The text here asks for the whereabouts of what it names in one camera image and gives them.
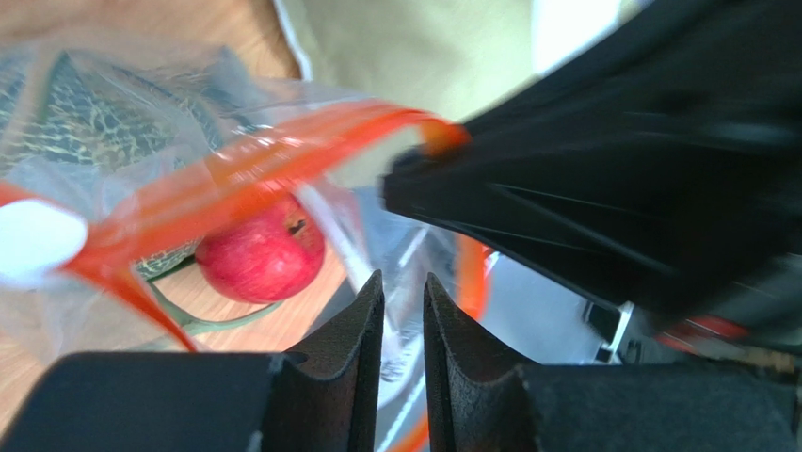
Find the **clear zip top bag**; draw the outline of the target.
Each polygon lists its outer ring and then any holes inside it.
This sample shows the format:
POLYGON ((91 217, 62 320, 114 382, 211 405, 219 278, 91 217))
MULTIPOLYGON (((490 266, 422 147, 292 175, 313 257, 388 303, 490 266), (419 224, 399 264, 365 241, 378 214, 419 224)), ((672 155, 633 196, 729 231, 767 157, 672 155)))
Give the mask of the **clear zip top bag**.
MULTIPOLYGON (((5 47, 1 157, 45 68, 66 50, 164 73, 203 70, 229 52, 163 44, 112 51, 64 39, 5 47)), ((36 155, 1 171, 1 330, 47 362, 47 370, 82 352, 223 352, 199 340, 217 324, 166 298, 152 277, 195 255, 205 237, 293 196, 322 230, 326 250, 345 262, 357 294, 375 271, 382 274, 370 451, 418 451, 427 429, 425 281, 438 273, 457 304, 479 318, 488 298, 487 250, 381 212, 377 191, 390 160, 380 151, 408 146, 445 157, 469 135, 429 112, 299 80, 256 81, 243 71, 242 78, 225 72, 240 105, 223 114, 224 144, 217 150, 183 136, 128 169, 36 155), (368 170, 370 162, 379 169, 368 170)))

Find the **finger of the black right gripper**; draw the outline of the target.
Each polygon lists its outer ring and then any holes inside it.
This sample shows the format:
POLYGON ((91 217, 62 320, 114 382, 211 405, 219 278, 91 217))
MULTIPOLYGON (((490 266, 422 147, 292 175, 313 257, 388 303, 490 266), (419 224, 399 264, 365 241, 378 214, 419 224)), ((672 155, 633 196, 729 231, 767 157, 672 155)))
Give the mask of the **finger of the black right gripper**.
POLYGON ((656 1, 408 154, 387 208, 496 249, 774 248, 801 232, 801 5, 656 1))
POLYGON ((465 234, 605 307, 632 302, 654 327, 715 306, 734 281, 787 253, 801 255, 801 222, 701 197, 654 212, 519 186, 391 175, 387 208, 465 234))

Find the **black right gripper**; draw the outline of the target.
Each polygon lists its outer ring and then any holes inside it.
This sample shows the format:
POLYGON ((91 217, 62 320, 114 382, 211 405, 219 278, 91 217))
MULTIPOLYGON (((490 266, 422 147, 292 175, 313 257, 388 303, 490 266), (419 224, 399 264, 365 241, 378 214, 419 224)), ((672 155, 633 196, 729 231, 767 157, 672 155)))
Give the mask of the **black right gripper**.
MULTIPOLYGON (((424 288, 434 451, 797 451, 801 385, 736 363, 541 364, 424 288)), ((801 368, 801 255, 787 253, 715 306, 654 336, 698 357, 801 368)))

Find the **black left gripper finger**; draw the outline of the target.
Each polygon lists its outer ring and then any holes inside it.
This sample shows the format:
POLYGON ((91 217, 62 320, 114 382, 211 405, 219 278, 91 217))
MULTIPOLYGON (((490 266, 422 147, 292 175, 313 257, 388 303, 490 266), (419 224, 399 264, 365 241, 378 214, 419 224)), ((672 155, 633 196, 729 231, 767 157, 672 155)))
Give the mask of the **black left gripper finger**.
POLYGON ((82 352, 35 384, 5 451, 370 451, 382 274, 283 352, 82 352))

